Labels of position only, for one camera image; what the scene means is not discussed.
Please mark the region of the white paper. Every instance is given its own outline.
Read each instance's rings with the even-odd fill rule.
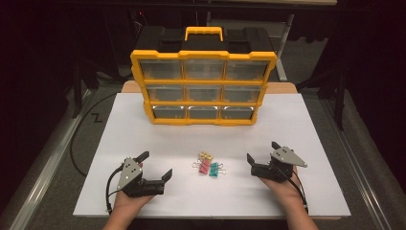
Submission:
[[[340,218],[350,210],[320,143],[300,94],[268,94],[253,126],[153,125],[143,109],[142,94],[118,94],[101,142],[86,177],[75,216],[100,217],[105,212],[107,178],[128,156],[149,150],[144,178],[160,179],[169,169],[173,176],[165,194],[151,200],[141,218],[270,219],[283,216],[272,193],[250,173],[249,152],[266,164],[271,142],[287,146],[307,163],[298,168],[309,214]],[[202,175],[192,167],[206,151],[227,174]],[[120,174],[112,180],[116,190]]]

